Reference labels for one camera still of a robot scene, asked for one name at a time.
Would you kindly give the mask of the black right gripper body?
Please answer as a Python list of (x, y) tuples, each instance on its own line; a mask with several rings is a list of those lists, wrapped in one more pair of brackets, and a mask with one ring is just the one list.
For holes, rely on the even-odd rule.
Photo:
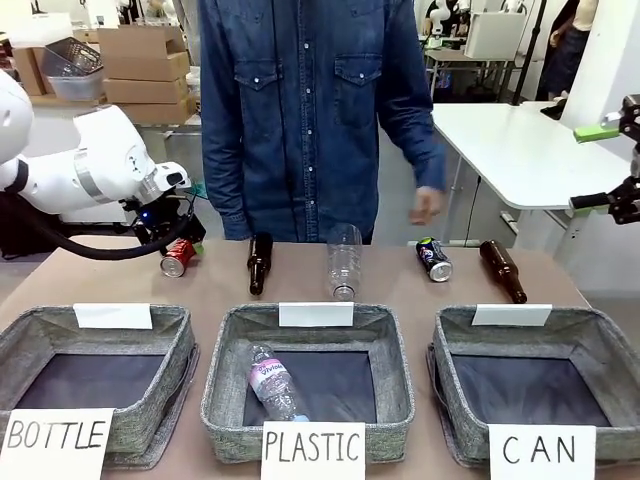
[(638, 94), (628, 95), (623, 99), (620, 110), (619, 132), (635, 142), (632, 150), (632, 160), (630, 171), (636, 179), (639, 178), (639, 155), (640, 155), (640, 97)]

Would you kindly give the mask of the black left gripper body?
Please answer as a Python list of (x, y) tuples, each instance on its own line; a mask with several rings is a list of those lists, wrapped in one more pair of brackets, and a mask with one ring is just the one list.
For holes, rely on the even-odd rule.
[(131, 228), (142, 245), (173, 235), (176, 240), (188, 240), (193, 245), (204, 240), (206, 229), (195, 214), (196, 195), (165, 192), (149, 204), (137, 199), (124, 200), (121, 206), (134, 213)]

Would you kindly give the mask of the person left hand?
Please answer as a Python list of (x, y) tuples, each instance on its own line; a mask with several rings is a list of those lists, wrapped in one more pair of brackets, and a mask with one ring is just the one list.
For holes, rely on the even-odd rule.
[(427, 225), (442, 211), (444, 193), (431, 187), (416, 189), (413, 208), (409, 211), (412, 225)]

